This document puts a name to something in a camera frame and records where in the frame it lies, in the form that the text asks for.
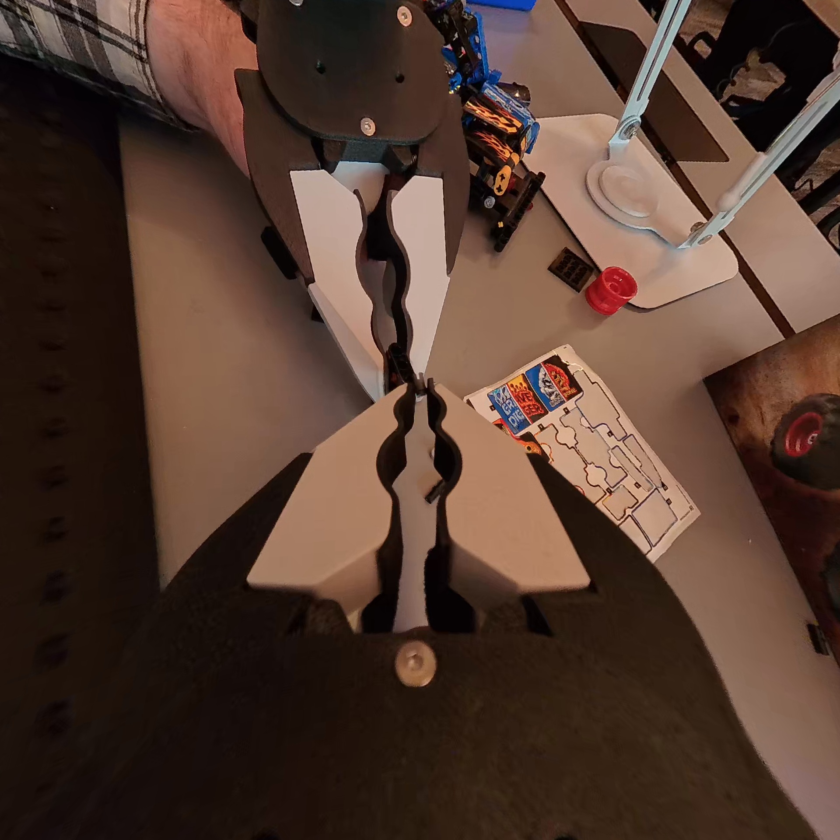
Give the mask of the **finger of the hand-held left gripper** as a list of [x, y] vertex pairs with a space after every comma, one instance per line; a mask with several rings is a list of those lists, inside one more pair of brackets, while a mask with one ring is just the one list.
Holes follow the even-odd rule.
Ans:
[[397, 342], [425, 375], [448, 291], [443, 181], [415, 175], [390, 191], [386, 222], [393, 238], [388, 302]]
[[386, 170], [294, 171], [290, 174], [313, 273], [309, 295], [358, 382], [372, 401], [386, 392], [385, 353], [396, 340], [386, 293], [394, 271], [371, 259], [368, 213]]

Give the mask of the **grey desk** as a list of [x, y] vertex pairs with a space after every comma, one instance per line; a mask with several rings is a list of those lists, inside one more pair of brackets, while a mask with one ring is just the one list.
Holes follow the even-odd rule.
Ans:
[[[300, 452], [368, 406], [297, 281], [259, 241], [250, 184], [204, 134], [123, 118], [123, 180], [162, 582]], [[538, 196], [495, 255], [469, 216], [429, 361], [465, 396], [570, 344], [700, 510], [657, 567], [716, 660], [765, 762], [838, 838], [838, 667], [704, 378], [782, 331], [736, 276], [656, 311], [600, 318], [549, 272], [577, 248]]]

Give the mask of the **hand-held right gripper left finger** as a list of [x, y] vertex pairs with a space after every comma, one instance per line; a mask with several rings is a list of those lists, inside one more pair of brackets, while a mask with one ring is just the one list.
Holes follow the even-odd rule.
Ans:
[[255, 589], [286, 589], [360, 612], [389, 633], [403, 569], [394, 483], [406, 467], [414, 389], [400, 385], [311, 453], [248, 573]]

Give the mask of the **toy truck model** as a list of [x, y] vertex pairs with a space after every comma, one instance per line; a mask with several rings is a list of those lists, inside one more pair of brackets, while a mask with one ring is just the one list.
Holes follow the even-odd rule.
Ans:
[[530, 89], [505, 82], [490, 68], [482, 16], [461, 1], [423, 1], [444, 39], [448, 88], [461, 104], [469, 156], [469, 208], [491, 218], [490, 239], [500, 253], [540, 192], [545, 174], [522, 169], [539, 137]]

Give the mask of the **sticker sheet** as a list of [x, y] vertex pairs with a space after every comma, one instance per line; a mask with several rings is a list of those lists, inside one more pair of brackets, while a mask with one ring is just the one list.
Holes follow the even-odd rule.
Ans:
[[650, 562], [700, 515], [602, 378], [570, 345], [464, 401], [531, 455], [551, 463]]

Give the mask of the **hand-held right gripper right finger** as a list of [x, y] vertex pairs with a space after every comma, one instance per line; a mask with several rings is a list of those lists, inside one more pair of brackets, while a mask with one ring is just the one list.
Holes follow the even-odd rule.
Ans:
[[435, 543], [424, 566], [430, 627], [473, 633], [481, 617], [524, 595], [589, 587], [534, 468], [547, 463], [433, 380], [427, 417], [440, 477]]

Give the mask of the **toy truck set box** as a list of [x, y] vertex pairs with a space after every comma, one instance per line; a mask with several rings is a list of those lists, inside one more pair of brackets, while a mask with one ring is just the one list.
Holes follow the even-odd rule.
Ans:
[[704, 383], [838, 658], [839, 317]]

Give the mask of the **red toy wheel hub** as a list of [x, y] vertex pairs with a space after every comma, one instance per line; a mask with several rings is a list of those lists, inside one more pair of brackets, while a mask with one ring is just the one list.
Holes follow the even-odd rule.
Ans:
[[587, 286], [584, 299], [596, 313], [609, 317], [635, 298], [638, 286], [625, 269], [609, 266]]

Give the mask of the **white booklet stand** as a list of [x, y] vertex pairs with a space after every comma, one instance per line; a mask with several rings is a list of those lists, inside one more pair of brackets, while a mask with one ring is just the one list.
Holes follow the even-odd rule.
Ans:
[[757, 153], [735, 182], [699, 210], [643, 138], [643, 116], [690, 2], [666, 2], [629, 95], [618, 117], [583, 112], [541, 117], [535, 151], [525, 164], [546, 175], [542, 190], [597, 269], [616, 266], [637, 283], [631, 300], [655, 310], [719, 286], [739, 272], [735, 245], [724, 238], [740, 228], [736, 216], [769, 198], [769, 182], [782, 163], [838, 106], [838, 58], [765, 152]]

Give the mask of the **person's left forearm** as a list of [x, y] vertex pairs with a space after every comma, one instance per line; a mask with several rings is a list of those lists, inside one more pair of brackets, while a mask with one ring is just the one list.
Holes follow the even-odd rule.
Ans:
[[2, 53], [180, 128], [203, 130], [245, 175], [235, 72], [256, 70], [237, 2], [2, 1]]

